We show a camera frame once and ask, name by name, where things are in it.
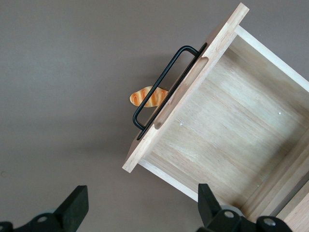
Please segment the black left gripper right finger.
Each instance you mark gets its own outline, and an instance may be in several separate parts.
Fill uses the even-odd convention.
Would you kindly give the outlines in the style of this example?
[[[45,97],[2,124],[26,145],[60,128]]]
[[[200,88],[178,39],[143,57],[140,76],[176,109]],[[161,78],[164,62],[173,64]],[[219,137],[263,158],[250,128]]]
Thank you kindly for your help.
[[[290,231],[290,227],[276,217],[261,216],[253,223],[233,210],[223,209],[208,184],[198,185],[198,211],[204,225],[199,232]]]

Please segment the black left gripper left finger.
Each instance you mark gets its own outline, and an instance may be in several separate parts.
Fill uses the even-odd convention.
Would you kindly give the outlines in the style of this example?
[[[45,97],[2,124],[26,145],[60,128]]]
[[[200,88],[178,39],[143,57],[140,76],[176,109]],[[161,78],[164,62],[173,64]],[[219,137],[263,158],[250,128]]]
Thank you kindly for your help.
[[[89,210],[87,186],[77,186],[53,212],[34,217],[25,225],[14,228],[8,221],[0,223],[2,232],[75,232]]]

